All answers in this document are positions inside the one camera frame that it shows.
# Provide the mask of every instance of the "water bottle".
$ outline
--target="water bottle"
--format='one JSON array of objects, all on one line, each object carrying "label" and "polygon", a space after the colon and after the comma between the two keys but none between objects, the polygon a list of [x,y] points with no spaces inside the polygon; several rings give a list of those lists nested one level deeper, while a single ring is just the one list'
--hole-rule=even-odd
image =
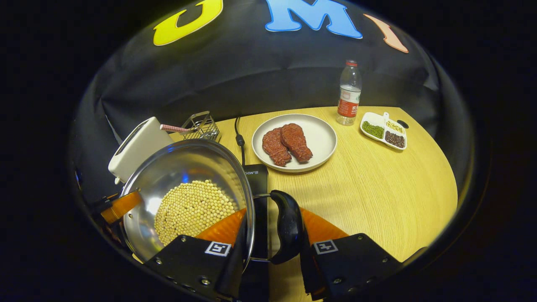
[{"label": "water bottle", "polygon": [[361,93],[362,77],[358,71],[358,64],[354,60],[347,60],[339,79],[338,123],[345,126],[354,124]]}]

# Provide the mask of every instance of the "bottle cap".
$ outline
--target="bottle cap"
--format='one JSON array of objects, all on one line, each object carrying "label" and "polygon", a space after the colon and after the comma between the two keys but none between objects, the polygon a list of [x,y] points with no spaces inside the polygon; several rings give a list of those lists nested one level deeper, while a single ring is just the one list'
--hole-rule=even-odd
[{"label": "bottle cap", "polygon": [[355,60],[347,60],[345,62],[345,65],[347,65],[347,66],[358,66],[358,64],[356,64]]}]

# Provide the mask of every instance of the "red and white striped straw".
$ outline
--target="red and white striped straw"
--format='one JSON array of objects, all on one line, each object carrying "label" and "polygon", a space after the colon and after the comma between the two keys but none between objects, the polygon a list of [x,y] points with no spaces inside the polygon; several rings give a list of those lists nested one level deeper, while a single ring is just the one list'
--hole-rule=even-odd
[{"label": "red and white striped straw", "polygon": [[181,128],[181,127],[170,126],[170,125],[161,125],[161,130],[173,131],[173,132],[179,132],[179,133],[188,131],[188,129]]}]

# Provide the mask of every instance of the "steak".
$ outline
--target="steak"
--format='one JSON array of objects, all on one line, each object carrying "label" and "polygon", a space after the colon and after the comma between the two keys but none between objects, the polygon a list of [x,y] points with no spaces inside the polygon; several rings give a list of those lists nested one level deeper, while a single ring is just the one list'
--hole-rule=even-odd
[{"label": "steak", "polygon": [[302,127],[297,124],[287,124],[281,128],[281,142],[289,148],[299,162],[307,162],[313,157],[313,153],[306,146],[306,137]]},{"label": "steak", "polygon": [[281,128],[270,130],[263,136],[263,150],[277,166],[285,167],[291,161],[291,155],[281,143]]}]

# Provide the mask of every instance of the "orange letter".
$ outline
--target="orange letter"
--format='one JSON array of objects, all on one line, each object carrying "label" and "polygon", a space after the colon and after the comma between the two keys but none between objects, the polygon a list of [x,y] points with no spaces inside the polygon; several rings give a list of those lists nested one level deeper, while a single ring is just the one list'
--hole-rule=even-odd
[{"label": "orange letter", "polygon": [[391,31],[391,28],[388,24],[382,22],[381,20],[378,20],[375,17],[371,17],[370,15],[364,14],[364,16],[371,19],[380,28],[380,31],[384,34],[384,42],[386,42],[386,44],[392,46],[398,51],[408,53],[408,49],[404,47],[404,45],[401,43],[401,41],[399,41],[395,33]]},{"label": "orange letter", "polygon": [[181,16],[186,11],[182,10],[155,26],[153,44],[155,44],[156,46],[166,45],[197,31],[198,29],[204,27],[205,25],[209,24],[209,22],[218,17],[218,15],[220,15],[220,13],[222,12],[223,8],[222,0],[203,0],[200,3],[196,4],[196,6],[198,5],[203,5],[201,15],[198,19],[186,25],[177,27],[177,21],[179,20],[179,16]]}]

